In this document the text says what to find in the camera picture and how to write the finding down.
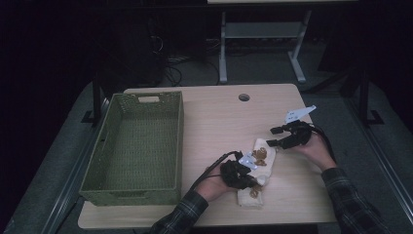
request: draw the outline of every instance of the white towel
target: white towel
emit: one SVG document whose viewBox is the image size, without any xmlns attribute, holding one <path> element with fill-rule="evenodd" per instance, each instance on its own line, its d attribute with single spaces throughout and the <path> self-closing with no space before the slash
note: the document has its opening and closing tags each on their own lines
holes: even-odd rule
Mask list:
<svg viewBox="0 0 413 234">
<path fill-rule="evenodd" d="M 267 150 L 267 158 L 265 159 L 267 166 L 258 166 L 258 169 L 251 170 L 249 174 L 256 177 L 259 184 L 265 186 L 270 179 L 277 153 L 275 148 L 268 146 L 265 139 L 258 138 L 254 144 L 253 149 L 259 150 L 261 147 L 264 147 Z M 258 192 L 257 198 L 252 198 L 249 195 L 250 191 L 251 188 L 246 188 L 244 190 L 238 191 L 238 204 L 242 207 L 262 207 L 264 205 L 261 196 L 262 192 Z"/>
</svg>

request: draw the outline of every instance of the floor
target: floor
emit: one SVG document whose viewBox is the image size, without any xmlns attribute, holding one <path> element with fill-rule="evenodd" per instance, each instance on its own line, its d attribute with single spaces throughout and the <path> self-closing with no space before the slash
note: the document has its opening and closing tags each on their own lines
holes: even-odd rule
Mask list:
<svg viewBox="0 0 413 234">
<path fill-rule="evenodd" d="M 289 64 L 286 52 L 291 49 L 291 43 L 275 41 L 274 45 L 271 49 L 257 46 L 250 51 L 249 48 L 244 53 L 230 54 L 227 58 L 229 81 L 226 85 L 292 83 L 304 91 L 333 75 L 318 71 L 325 46 L 322 42 L 308 42 L 303 45 L 299 61 L 308 79 L 305 84 L 298 84 Z M 218 54 L 212 53 L 207 57 L 207 62 L 190 60 L 171 66 L 182 74 L 180 86 L 211 86 L 216 85 L 218 80 L 217 64 Z M 177 85 L 179 73 L 175 69 L 170 72 L 173 77 L 169 75 L 169 79 L 174 81 L 165 78 L 159 86 Z M 381 212 L 391 230 L 394 233 L 413 233 L 413 220 L 409 220 L 409 216 L 406 215 L 399 197 L 396 196 L 397 193 L 394 192 L 393 184 L 386 176 L 386 170 L 379 163 L 377 150 L 371 147 L 371 142 L 367 139 L 368 134 L 360 126 L 352 110 L 353 103 L 357 102 L 357 95 L 353 98 L 341 97 L 338 90 L 342 84 L 343 82 L 339 81 L 316 94 L 302 95 L 307 105 L 314 104 L 318 107 L 311 117 L 329 136 L 339 166 L 348 173 L 360 193 Z M 5 233 L 132 234 L 144 231 L 83 230 L 77 225 L 84 202 L 83 198 L 77 196 L 76 189 L 80 181 L 76 180 L 72 184 L 72 190 L 63 189 L 73 174 L 72 169 L 79 155 L 87 151 L 88 140 L 95 136 L 96 130 L 92 128 L 92 124 L 81 123 L 85 112 L 92 108 L 92 85 L 89 85 L 79 95 Z M 376 110 L 385 124 L 371 126 L 368 132 L 377 138 L 382 151 L 387 155 L 406 189 L 406 194 L 413 194 L 413 175 L 410 173 L 413 166 L 413 136 L 392 111 L 386 96 L 374 84 L 370 85 L 369 109 Z M 65 193 L 71 193 L 72 196 L 68 196 L 68 200 L 62 202 L 61 198 L 65 197 Z M 62 208 L 62 213 L 55 218 L 51 214 L 59 207 Z M 298 232 L 276 229 L 277 227 L 274 227 L 274 231 L 270 233 Z M 234 230 L 237 230 L 237 233 L 246 233 L 247 228 Z M 340 233 L 336 223 L 321 223 L 313 231 L 320 234 Z"/>
</svg>

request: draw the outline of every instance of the person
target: person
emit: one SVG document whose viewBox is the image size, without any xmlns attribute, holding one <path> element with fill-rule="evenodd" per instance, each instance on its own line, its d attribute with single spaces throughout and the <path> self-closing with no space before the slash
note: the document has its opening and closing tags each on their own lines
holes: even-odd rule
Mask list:
<svg viewBox="0 0 413 234">
<path fill-rule="evenodd" d="M 358 193 L 345 172 L 328 153 L 322 137 L 313 133 L 305 145 L 292 149 L 304 154 L 321 169 L 321 177 L 331 199 L 342 233 L 392 233 L 377 210 Z M 196 223 L 208 203 L 226 192 L 228 187 L 219 175 L 219 166 L 194 190 L 188 191 L 173 212 L 153 224 L 150 233 L 185 233 Z"/>
</svg>

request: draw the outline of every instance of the plaid shirt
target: plaid shirt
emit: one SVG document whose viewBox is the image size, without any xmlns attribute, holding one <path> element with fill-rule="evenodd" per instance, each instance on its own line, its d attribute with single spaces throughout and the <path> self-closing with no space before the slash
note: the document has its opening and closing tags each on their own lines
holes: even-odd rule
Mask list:
<svg viewBox="0 0 413 234">
<path fill-rule="evenodd" d="M 329 169 L 321 176 L 343 234 L 392 233 L 375 208 L 358 194 L 343 170 Z M 152 226 L 150 233 L 188 232 L 207 206 L 207 201 L 201 195 L 189 191 L 171 214 Z"/>
<path fill-rule="evenodd" d="M 321 176 L 343 234 L 392 233 L 378 211 L 357 192 L 342 169 L 328 169 Z"/>
</svg>

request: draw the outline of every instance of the woven plastic basket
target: woven plastic basket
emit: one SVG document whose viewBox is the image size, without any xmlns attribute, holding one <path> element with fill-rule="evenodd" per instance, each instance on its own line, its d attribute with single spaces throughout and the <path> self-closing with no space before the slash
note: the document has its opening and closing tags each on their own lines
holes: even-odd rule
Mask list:
<svg viewBox="0 0 413 234">
<path fill-rule="evenodd" d="M 181 92 L 114 95 L 80 194 L 96 206 L 177 204 L 183 119 Z"/>
</svg>

